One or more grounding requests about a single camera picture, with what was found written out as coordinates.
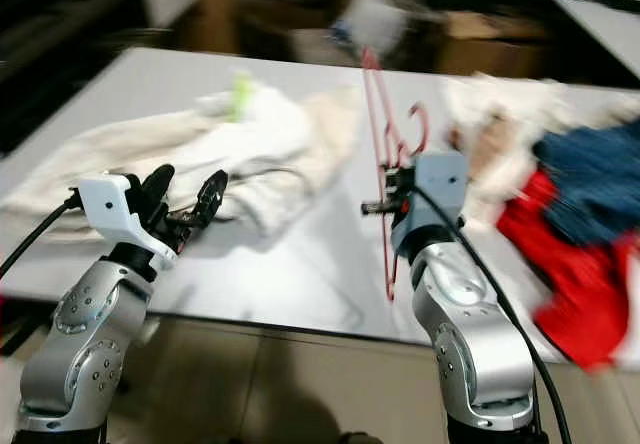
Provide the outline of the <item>blue denim garment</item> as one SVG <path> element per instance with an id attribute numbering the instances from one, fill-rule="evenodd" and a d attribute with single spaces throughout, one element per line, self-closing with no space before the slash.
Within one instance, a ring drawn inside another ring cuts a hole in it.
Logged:
<path id="1" fill-rule="evenodd" d="M 557 189 L 541 214 L 572 246 L 600 246 L 640 230 L 640 116 L 548 134 L 532 152 Z"/>

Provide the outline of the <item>cardboard box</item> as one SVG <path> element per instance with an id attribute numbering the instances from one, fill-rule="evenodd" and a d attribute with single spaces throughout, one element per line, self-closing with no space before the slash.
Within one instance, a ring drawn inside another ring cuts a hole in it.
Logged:
<path id="1" fill-rule="evenodd" d="M 435 72 L 466 77 L 539 77 L 550 46 L 543 24 L 524 16 L 448 11 Z"/>

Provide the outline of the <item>red cloth garment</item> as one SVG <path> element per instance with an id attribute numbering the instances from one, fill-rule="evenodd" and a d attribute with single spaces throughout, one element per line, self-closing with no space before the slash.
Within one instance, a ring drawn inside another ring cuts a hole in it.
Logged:
<path id="1" fill-rule="evenodd" d="M 580 368 L 611 367 L 630 326 L 628 262 L 637 237 L 572 246 L 543 217 L 557 196 L 556 184 L 536 170 L 521 194 L 506 202 L 495 226 L 550 289 L 547 301 L 532 311 L 536 328 Z"/>

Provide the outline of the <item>brown round basket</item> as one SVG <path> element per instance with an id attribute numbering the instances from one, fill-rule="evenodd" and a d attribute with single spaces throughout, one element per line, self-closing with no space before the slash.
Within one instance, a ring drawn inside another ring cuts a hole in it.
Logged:
<path id="1" fill-rule="evenodd" d="M 349 0 L 197 0 L 183 50 L 291 60 L 291 32 L 329 27 Z"/>

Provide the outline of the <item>white plastic bag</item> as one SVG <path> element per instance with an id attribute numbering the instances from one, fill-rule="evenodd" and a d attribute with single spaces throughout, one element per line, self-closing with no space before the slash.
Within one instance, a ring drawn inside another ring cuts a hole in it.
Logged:
<path id="1" fill-rule="evenodd" d="M 329 40 L 348 54 L 369 50 L 380 61 L 388 59 L 410 27 L 410 14 L 392 0 L 351 0 L 330 25 Z"/>

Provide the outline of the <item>white folded cloth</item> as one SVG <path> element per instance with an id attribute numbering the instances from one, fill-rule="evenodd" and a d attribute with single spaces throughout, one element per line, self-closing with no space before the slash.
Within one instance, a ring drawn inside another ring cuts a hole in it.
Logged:
<path id="1" fill-rule="evenodd" d="M 196 115 L 212 128 L 175 153 L 180 162 L 252 175 L 282 165 L 314 141 L 314 120 L 279 89 L 255 80 L 239 123 L 230 121 L 230 100 L 230 89 L 198 98 Z"/>

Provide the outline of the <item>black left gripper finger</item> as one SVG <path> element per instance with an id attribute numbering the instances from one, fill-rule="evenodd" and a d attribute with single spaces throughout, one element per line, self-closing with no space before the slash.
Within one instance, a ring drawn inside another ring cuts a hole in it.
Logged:
<path id="1" fill-rule="evenodd" d="M 195 203 L 195 225 L 197 228 L 206 228 L 207 225 L 215 220 L 216 212 L 218 212 L 221 202 L 223 202 L 228 182 L 228 174 L 223 170 L 219 170 L 215 171 L 201 185 Z"/>
<path id="2" fill-rule="evenodd" d="M 138 197 L 140 197 L 138 215 L 157 216 L 165 214 L 166 210 L 168 210 L 165 202 L 166 193 L 168 193 L 168 188 L 174 175 L 174 166 L 172 164 L 164 164 L 142 180 L 141 189 L 138 191 Z"/>

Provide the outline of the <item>white fluffy garment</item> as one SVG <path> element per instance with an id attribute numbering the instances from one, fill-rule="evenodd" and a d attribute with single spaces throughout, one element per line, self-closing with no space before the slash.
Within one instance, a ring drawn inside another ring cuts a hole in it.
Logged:
<path id="1" fill-rule="evenodd" d="M 479 176 L 468 178 L 463 216 L 479 228 L 493 228 L 506 202 L 521 194 L 535 170 L 532 147 L 548 134 L 577 128 L 614 127 L 640 116 L 640 92 L 568 86 L 550 79 L 509 79 L 475 74 L 445 79 L 442 86 L 454 150 L 463 156 L 461 136 L 493 112 L 515 124 L 506 152 Z"/>

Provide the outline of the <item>green tag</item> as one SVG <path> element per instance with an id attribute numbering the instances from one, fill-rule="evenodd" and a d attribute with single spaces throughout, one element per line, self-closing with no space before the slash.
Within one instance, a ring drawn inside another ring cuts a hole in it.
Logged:
<path id="1" fill-rule="evenodd" d="M 232 100 L 230 100 L 230 121 L 243 121 L 244 112 L 250 105 L 253 92 L 253 78 L 250 73 L 237 72 L 233 80 Z"/>

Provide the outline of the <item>red wire hanger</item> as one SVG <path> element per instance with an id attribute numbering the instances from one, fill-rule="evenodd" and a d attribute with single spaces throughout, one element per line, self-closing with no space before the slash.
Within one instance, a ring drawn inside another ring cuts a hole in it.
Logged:
<path id="1" fill-rule="evenodd" d="M 378 178 L 380 197 L 383 191 L 380 187 L 378 169 L 380 162 L 393 162 L 402 166 L 404 161 L 419 155 L 428 147 L 430 138 L 430 116 L 421 102 L 415 102 L 408 110 L 410 118 L 419 119 L 420 137 L 419 143 L 411 148 L 404 142 L 402 134 L 394 119 L 392 101 L 387 83 L 383 78 L 383 69 L 378 57 L 369 50 L 360 54 L 361 75 L 364 79 L 364 96 L 366 100 L 367 116 L 369 116 L 372 148 L 375 155 L 375 171 Z M 390 247 L 390 230 L 385 228 L 383 216 L 379 216 L 379 229 L 381 232 L 381 264 L 384 267 L 384 292 L 389 303 L 396 301 L 396 278 L 398 272 L 398 260 Z"/>

